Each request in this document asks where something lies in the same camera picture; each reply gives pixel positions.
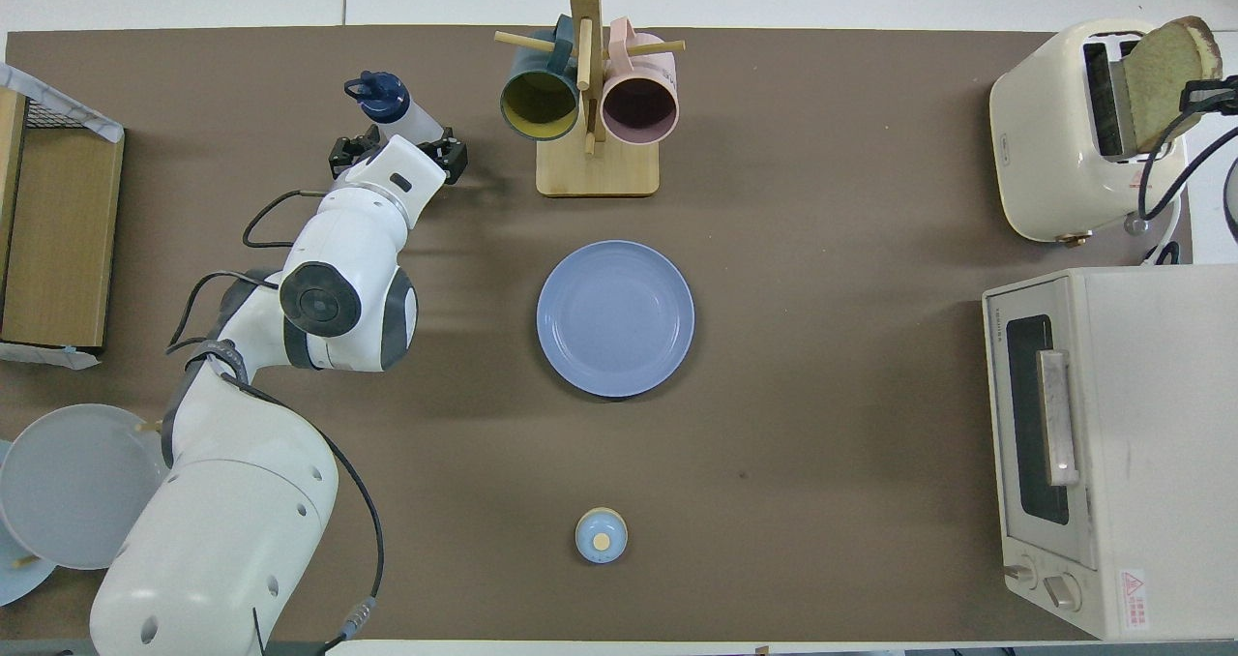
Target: warning triangle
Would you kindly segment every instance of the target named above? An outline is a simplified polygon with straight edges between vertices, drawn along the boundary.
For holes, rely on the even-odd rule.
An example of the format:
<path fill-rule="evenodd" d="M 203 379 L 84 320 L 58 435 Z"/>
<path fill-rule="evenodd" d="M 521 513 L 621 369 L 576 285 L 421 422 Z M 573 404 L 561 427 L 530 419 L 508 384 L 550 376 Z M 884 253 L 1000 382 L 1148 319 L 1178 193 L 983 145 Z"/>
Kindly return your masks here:
<path fill-rule="evenodd" d="M 1130 572 L 1122 572 L 1122 587 L 1127 590 L 1127 595 L 1133 595 L 1141 585 L 1144 582 L 1130 576 Z"/>

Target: black clamp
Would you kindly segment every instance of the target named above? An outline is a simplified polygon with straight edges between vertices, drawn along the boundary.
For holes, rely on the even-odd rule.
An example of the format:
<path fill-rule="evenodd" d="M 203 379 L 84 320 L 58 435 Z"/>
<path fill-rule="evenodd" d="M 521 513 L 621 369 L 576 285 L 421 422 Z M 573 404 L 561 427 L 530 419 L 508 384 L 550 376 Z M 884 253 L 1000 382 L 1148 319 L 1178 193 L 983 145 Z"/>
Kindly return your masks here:
<path fill-rule="evenodd" d="M 379 127 L 375 124 L 370 124 L 363 135 L 338 137 L 327 157 L 327 163 L 331 166 L 331 179 L 339 179 L 345 170 L 379 149 L 380 139 Z M 456 179 L 461 179 L 461 175 L 464 175 L 464 167 L 468 167 L 468 146 L 456 137 L 451 126 L 444 127 L 441 140 L 417 144 L 417 150 L 428 155 L 431 161 L 447 172 L 447 184 L 456 184 Z"/>
<path fill-rule="evenodd" d="M 1226 95 L 1219 101 L 1213 101 L 1203 109 L 1197 109 L 1203 100 L 1211 100 L 1217 95 Z M 1229 76 L 1223 82 L 1186 82 L 1182 88 L 1182 98 L 1179 101 L 1180 113 L 1188 109 L 1197 109 L 1200 113 L 1221 113 L 1227 115 L 1238 114 L 1238 76 Z"/>
<path fill-rule="evenodd" d="M 236 345 L 230 339 L 206 339 L 206 342 L 198 343 L 194 348 L 193 355 L 189 356 L 188 361 L 184 361 L 186 370 L 189 369 L 189 364 L 194 361 L 203 361 L 207 356 L 215 356 L 220 361 L 224 361 L 233 370 L 233 375 L 238 381 L 243 384 L 249 384 L 249 375 L 245 373 L 245 359 L 236 352 Z"/>

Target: bread slice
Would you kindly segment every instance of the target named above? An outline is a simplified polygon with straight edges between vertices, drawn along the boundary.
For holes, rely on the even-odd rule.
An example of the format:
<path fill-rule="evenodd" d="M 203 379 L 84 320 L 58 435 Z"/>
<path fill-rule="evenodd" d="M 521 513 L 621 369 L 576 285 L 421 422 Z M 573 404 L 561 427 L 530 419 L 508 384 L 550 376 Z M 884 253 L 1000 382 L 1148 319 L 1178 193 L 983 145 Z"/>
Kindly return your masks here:
<path fill-rule="evenodd" d="M 1221 78 L 1221 51 L 1212 30 L 1200 17 L 1165 22 L 1144 35 L 1122 61 L 1130 95 L 1135 149 L 1149 153 L 1158 137 L 1180 115 L 1186 82 Z M 1169 140 L 1195 126 L 1200 115 L 1182 121 Z"/>

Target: oven window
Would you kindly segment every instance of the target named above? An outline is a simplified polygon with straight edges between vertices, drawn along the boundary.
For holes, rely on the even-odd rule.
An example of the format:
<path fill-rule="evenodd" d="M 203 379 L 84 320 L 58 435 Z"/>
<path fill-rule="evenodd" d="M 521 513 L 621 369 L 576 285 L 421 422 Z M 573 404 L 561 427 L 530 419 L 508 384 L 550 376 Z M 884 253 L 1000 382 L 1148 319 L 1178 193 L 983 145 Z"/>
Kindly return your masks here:
<path fill-rule="evenodd" d="M 1045 434 L 1040 421 L 1040 378 L 1036 353 L 1054 347 L 1049 316 L 1023 317 L 1006 323 L 1010 356 L 1010 395 L 1014 404 L 1014 446 L 1019 457 L 1019 498 L 1030 516 L 1066 525 L 1070 506 L 1066 488 L 1049 485 Z"/>

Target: warning label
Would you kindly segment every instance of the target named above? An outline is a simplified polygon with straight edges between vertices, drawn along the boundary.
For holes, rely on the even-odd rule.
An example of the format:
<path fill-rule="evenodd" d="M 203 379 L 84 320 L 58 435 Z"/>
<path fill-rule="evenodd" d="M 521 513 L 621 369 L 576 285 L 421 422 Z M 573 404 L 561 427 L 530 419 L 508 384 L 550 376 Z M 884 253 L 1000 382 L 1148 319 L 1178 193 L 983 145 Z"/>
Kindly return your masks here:
<path fill-rule="evenodd" d="M 1148 579 L 1143 569 L 1123 569 L 1118 574 L 1122 587 L 1122 621 L 1128 631 L 1148 629 Z"/>

